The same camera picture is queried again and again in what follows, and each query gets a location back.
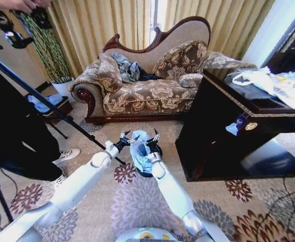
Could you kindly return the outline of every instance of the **floral rug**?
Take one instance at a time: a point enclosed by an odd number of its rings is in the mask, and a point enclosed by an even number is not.
[[[295,242],[295,194],[290,197],[286,191],[295,191],[295,178],[287,178],[285,185],[282,179],[188,183],[174,145],[182,128],[181,122],[94,126],[83,120],[86,105],[74,103],[73,107],[71,115],[75,121],[102,143],[107,139],[116,142],[119,134],[126,130],[142,129],[153,135],[156,128],[161,135],[159,145],[163,150],[164,162],[191,196],[195,210],[215,222],[231,241]],[[69,137],[65,140],[50,128],[62,149],[79,147],[82,150],[78,157],[63,165],[67,174],[87,163],[95,152],[101,150],[65,122],[59,122],[57,127]],[[282,134],[276,139],[295,156],[295,134]],[[143,178],[136,172],[128,147],[119,154],[119,158],[126,165],[114,160],[94,189],[76,208],[68,211],[50,228],[38,228],[43,241],[115,241],[122,232],[142,226],[164,228],[182,241],[191,241],[191,235],[184,229],[181,220],[170,211],[154,178]],[[14,184],[0,171],[1,188],[15,218],[45,204],[54,192],[49,182],[30,180],[7,171],[5,173],[18,184],[15,197]],[[8,223],[1,206],[0,214],[1,229]]]

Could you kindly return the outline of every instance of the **gray cloth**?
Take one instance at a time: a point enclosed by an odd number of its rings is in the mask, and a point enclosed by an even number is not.
[[[119,71],[121,73],[122,81],[125,83],[134,83],[139,80],[139,68],[137,62],[132,64],[129,59],[120,53],[112,53],[112,57],[118,64]]]

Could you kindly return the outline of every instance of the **light blue bag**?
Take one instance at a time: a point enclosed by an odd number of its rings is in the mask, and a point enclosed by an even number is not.
[[[148,154],[150,153],[150,148],[145,145],[146,141],[151,139],[151,137],[143,130],[133,131],[132,139],[139,136],[138,140],[130,146],[131,156],[135,167],[137,167],[141,172],[151,173],[152,164],[148,159]]]
[[[62,96],[60,94],[51,95],[45,98],[47,99],[47,101],[51,102],[53,105],[56,105],[62,101]],[[49,111],[49,107],[47,107],[45,104],[40,102],[37,98],[35,98],[32,95],[28,96],[28,101],[34,103],[35,108],[41,113],[45,113]]]

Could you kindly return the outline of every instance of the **hand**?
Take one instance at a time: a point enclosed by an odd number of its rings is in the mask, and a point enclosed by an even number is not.
[[[46,8],[50,3],[51,0],[0,0],[0,9],[20,10],[29,14],[37,6]]]
[[[42,8],[47,8],[51,4],[51,0],[33,0],[33,1],[37,6]]]

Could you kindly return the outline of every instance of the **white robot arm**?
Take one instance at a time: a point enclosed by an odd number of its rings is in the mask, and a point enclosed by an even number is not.
[[[107,141],[105,143],[106,150],[93,155],[87,164],[79,167],[71,174],[56,190],[50,202],[40,208],[26,212],[1,231],[0,242],[41,241],[41,235],[34,226],[48,227],[58,221],[64,211],[77,205],[93,188],[103,171],[122,148],[138,139],[138,137],[133,140],[126,138],[127,133],[121,134],[120,141],[117,144]],[[154,139],[150,140],[151,142],[147,142],[151,149],[149,158],[153,163],[152,174],[157,180],[160,191],[171,211],[183,221],[187,230],[196,236],[196,242],[229,241],[215,224],[201,218],[194,210],[191,198],[162,162],[155,146],[158,138],[159,135],[157,134]]]
[[[196,242],[229,242],[229,239],[217,225],[202,218],[194,210],[190,196],[163,163],[156,146],[160,135],[156,130],[155,132],[156,136],[146,142],[151,151],[148,158],[153,164],[152,175],[157,180],[159,189],[171,211],[182,220],[185,228],[197,238]]]

